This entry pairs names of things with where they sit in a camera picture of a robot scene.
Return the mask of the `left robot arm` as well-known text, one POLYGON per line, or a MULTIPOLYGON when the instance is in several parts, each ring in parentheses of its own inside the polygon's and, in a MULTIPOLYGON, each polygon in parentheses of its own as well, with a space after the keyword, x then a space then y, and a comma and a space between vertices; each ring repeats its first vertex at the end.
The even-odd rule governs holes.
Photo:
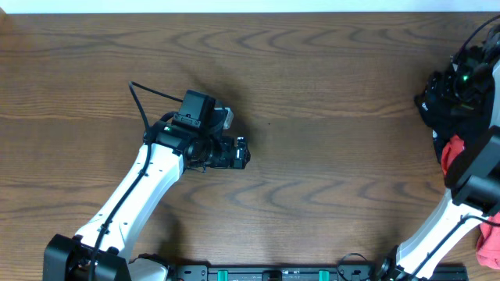
POLYGON ((44 252, 44 280, 172 280, 155 255, 131 257, 165 193, 187 170, 244 169, 243 137, 224 135, 234 114, 206 94, 187 91, 178 111, 147 125, 134 164, 102 208, 73 237, 56 234, 44 252))

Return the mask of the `black polo shirt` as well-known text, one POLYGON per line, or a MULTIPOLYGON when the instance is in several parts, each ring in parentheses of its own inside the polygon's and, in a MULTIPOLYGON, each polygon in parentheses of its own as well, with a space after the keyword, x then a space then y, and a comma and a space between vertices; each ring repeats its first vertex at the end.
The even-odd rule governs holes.
POLYGON ((465 49, 452 57, 443 71, 433 72, 415 105, 426 126, 433 130, 433 145, 440 162, 453 137, 473 144, 489 127, 495 98, 493 68, 499 48, 465 49))

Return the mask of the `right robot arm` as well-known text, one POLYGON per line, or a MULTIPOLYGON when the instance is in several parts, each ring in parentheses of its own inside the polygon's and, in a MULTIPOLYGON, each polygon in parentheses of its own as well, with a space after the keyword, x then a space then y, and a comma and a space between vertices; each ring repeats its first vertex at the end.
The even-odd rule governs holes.
POLYGON ((445 192, 425 223, 384 259, 378 280, 467 280, 466 267, 441 259, 481 223, 498 228, 499 27, 467 42, 448 68, 432 73, 414 102, 433 130, 445 192))

